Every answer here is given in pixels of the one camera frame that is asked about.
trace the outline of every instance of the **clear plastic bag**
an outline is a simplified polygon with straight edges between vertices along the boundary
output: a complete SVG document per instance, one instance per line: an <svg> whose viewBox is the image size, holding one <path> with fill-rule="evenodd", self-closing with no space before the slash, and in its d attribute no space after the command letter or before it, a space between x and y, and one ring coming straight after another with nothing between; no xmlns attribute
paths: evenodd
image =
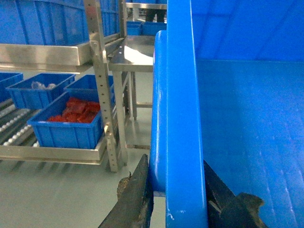
<svg viewBox="0 0 304 228"><path fill-rule="evenodd" d="M32 82L32 89L54 89L56 87L56 84L51 83L47 87L40 82Z"/></svg>

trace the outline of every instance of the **metal shelf leg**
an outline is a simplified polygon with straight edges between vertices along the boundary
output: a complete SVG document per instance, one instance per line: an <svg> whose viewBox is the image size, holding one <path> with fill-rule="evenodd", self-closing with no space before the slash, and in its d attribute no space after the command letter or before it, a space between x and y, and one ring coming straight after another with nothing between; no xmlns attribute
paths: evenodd
<svg viewBox="0 0 304 228"><path fill-rule="evenodd" d="M132 113L134 120L137 119L136 82L135 72L131 72Z"/></svg>
<svg viewBox="0 0 304 228"><path fill-rule="evenodd" d="M125 129L124 129L124 119L125 119L124 106L123 106L124 89L122 87L123 84L122 76L119 71L113 71L113 79L114 79L114 90L115 90L116 109L117 109L119 140L122 150L122 160L124 164L126 164L128 162L128 154L126 149Z"/></svg>

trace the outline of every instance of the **red food item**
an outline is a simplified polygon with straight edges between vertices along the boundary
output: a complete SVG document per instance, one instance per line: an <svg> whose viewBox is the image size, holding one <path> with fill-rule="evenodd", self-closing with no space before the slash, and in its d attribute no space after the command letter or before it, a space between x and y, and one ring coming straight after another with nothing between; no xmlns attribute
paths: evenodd
<svg viewBox="0 0 304 228"><path fill-rule="evenodd" d="M80 117L80 114L69 114L65 117L66 122L70 122L70 123L77 123L78 122L78 118Z"/></svg>
<svg viewBox="0 0 304 228"><path fill-rule="evenodd" d="M63 113L62 116L65 118L67 115L70 114L82 114L86 110L86 104L84 103L77 103L74 106L67 107Z"/></svg>
<svg viewBox="0 0 304 228"><path fill-rule="evenodd" d="M86 101L80 100L78 98L70 97L70 99L66 103L67 107L73 107L78 104L86 104Z"/></svg>
<svg viewBox="0 0 304 228"><path fill-rule="evenodd" d="M100 104L98 102L89 101L86 108L92 113L98 113L100 110Z"/></svg>
<svg viewBox="0 0 304 228"><path fill-rule="evenodd" d="M65 122L64 118L61 115L51 116L47 121L49 121L49 122Z"/></svg>
<svg viewBox="0 0 304 228"><path fill-rule="evenodd" d="M89 124L91 123L95 116L97 115L96 112L90 112L89 110L86 110L79 118L78 118L78 122L79 123L84 123L84 124Z"/></svg>
<svg viewBox="0 0 304 228"><path fill-rule="evenodd" d="M62 116L52 116L49 122L70 122L70 123L91 123L100 110L98 102L83 101L78 98L71 97L66 103L66 109Z"/></svg>

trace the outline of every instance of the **concrete floor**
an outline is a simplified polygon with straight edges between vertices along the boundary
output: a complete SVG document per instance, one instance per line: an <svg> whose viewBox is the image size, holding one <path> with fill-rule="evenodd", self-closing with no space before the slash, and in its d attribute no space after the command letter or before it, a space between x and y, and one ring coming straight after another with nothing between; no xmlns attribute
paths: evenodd
<svg viewBox="0 0 304 228"><path fill-rule="evenodd" d="M25 72L25 78L35 75ZM152 74L137 73L137 99L152 101ZM130 120L128 143L150 145L151 109ZM97 228L117 202L121 178L149 151L129 150L128 165L111 173L100 166L0 161L0 228ZM151 228L165 227L165 198L154 198Z"/></svg>

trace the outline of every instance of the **blue plastic crate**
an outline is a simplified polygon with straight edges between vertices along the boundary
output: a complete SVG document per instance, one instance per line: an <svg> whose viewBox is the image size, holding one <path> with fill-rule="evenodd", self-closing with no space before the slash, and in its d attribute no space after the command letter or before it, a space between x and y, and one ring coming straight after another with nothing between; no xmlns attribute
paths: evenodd
<svg viewBox="0 0 304 228"><path fill-rule="evenodd" d="M111 102L112 105L114 105L115 95L113 76L109 76L109 85L111 91ZM92 97L94 100L98 101L95 75L85 75L81 79L68 85L66 88L64 88L64 90L69 92L71 96L81 94L84 100L88 100Z"/></svg>
<svg viewBox="0 0 304 228"><path fill-rule="evenodd" d="M139 36L142 34L142 22L127 21L127 34L130 36Z"/></svg>
<svg viewBox="0 0 304 228"><path fill-rule="evenodd" d="M83 99L81 95L73 97ZM61 115L70 98L64 93L28 120L32 125L39 145L42 147L94 149L103 133L101 111L91 123L55 123L47 122L51 116Z"/></svg>
<svg viewBox="0 0 304 228"><path fill-rule="evenodd" d="M119 32L118 0L100 2L104 35ZM0 43L6 44L68 46L89 40L81 0L0 0L0 28Z"/></svg>
<svg viewBox="0 0 304 228"><path fill-rule="evenodd" d="M75 74L38 74L27 80L7 87L17 108L42 109L63 93L64 87L74 82ZM45 86L56 84L53 89L32 89L32 82L40 82Z"/></svg>
<svg viewBox="0 0 304 228"><path fill-rule="evenodd" d="M160 30L166 30L167 24L160 22L145 22L142 25L142 34L146 36L155 36Z"/></svg>
<svg viewBox="0 0 304 228"><path fill-rule="evenodd" d="M119 32L119 5L118 0L100 0L104 36Z"/></svg>
<svg viewBox="0 0 304 228"><path fill-rule="evenodd" d="M0 102L10 98L10 94L6 91L6 87L16 84L23 80L22 73L4 73L0 72Z"/></svg>
<svg viewBox="0 0 304 228"><path fill-rule="evenodd" d="M268 227L304 227L303 5L168 1L168 29L155 40L150 160L166 227L207 227L203 158L235 194L264 200Z"/></svg>

